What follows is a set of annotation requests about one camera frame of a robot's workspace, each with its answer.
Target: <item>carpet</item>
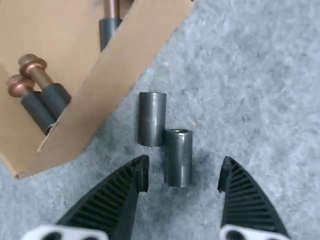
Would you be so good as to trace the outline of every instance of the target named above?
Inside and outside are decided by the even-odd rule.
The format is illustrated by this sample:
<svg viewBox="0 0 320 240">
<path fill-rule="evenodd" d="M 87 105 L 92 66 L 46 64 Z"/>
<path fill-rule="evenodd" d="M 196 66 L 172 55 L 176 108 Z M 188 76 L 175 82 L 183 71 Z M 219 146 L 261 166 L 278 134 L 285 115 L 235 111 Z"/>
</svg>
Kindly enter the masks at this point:
<svg viewBox="0 0 320 240">
<path fill-rule="evenodd" d="M 108 174 L 150 157 L 133 240 L 218 239 L 226 155 L 257 181 L 296 240 L 320 238 L 320 0 L 198 0 L 71 163 L 13 180 L 0 166 L 0 238 L 55 223 Z M 167 93 L 167 128 L 193 137 L 193 186 L 164 185 L 159 148 L 137 145 L 141 91 Z"/>
</svg>

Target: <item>cardboard flap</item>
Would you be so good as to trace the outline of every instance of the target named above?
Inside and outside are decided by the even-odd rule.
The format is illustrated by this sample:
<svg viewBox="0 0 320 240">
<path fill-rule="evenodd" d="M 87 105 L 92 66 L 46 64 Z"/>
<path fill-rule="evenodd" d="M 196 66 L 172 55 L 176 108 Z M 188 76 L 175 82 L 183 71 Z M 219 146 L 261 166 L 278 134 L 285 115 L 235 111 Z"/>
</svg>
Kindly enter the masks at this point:
<svg viewBox="0 0 320 240">
<path fill-rule="evenodd" d="M 35 161 L 20 177 L 74 159 L 192 8 L 189 0 L 135 0 Z"/>
</svg>

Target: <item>metal sleeve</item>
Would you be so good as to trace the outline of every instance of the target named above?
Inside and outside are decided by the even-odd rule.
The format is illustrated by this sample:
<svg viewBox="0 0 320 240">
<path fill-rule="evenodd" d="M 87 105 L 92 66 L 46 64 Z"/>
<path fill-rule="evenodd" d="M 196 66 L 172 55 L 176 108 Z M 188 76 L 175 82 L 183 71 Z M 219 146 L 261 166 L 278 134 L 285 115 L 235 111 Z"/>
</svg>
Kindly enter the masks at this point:
<svg viewBox="0 0 320 240">
<path fill-rule="evenodd" d="M 159 147 L 164 143 L 167 94 L 141 92 L 139 96 L 138 143 Z"/>
<path fill-rule="evenodd" d="M 193 132 L 186 129 L 165 130 L 164 182 L 170 187 L 192 184 Z"/>
<path fill-rule="evenodd" d="M 56 119 L 59 118 L 71 101 L 70 94 L 60 83 L 52 83 L 46 86 L 42 90 L 41 96 L 47 108 Z"/>
<path fill-rule="evenodd" d="M 22 98 L 21 104 L 42 132 L 47 135 L 56 120 L 43 103 L 41 93 L 39 91 L 29 93 Z"/>
</svg>

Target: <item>metal cylinder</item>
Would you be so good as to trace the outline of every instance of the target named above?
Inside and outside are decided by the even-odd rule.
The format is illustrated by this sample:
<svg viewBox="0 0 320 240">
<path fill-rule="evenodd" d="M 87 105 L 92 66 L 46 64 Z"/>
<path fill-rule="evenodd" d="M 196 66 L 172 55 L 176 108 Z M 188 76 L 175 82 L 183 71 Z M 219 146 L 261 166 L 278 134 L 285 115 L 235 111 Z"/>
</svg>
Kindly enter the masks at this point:
<svg viewBox="0 0 320 240">
<path fill-rule="evenodd" d="M 193 132 L 186 129 L 166 129 L 164 139 L 164 182 L 170 187 L 190 186 Z"/>
<path fill-rule="evenodd" d="M 34 122 L 39 126 L 42 132 L 47 135 L 56 119 L 47 109 L 41 98 L 39 91 L 34 91 L 24 96 L 21 105 L 29 113 Z"/>
<path fill-rule="evenodd" d="M 140 92 L 138 143 L 148 147 L 164 144 L 167 94 Z"/>
<path fill-rule="evenodd" d="M 38 86 L 42 90 L 54 83 L 47 72 L 38 65 L 30 67 L 29 77 L 31 79 L 34 79 L 36 81 L 36 84 L 38 84 Z"/>
<path fill-rule="evenodd" d="M 120 0 L 104 0 L 104 16 L 106 18 L 119 18 Z"/>
<path fill-rule="evenodd" d="M 47 108 L 58 119 L 71 100 L 70 94 L 60 83 L 52 83 L 41 92 Z"/>
</svg>

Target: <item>ribbed grip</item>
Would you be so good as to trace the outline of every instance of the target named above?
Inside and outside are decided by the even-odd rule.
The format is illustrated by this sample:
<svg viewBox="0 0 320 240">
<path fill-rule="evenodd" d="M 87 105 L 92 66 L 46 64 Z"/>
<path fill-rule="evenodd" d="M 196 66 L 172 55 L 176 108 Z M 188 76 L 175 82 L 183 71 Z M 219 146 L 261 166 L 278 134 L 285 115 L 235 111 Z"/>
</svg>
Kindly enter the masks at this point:
<svg viewBox="0 0 320 240">
<path fill-rule="evenodd" d="M 133 159 L 90 190 L 57 224 L 101 230 L 110 240 L 130 239 L 139 192 L 148 190 L 148 170 L 148 156 Z"/>
<path fill-rule="evenodd" d="M 222 224 L 271 231 L 288 237 L 275 208 L 256 181 L 231 157 L 221 168 L 218 190 L 225 192 Z"/>
</svg>

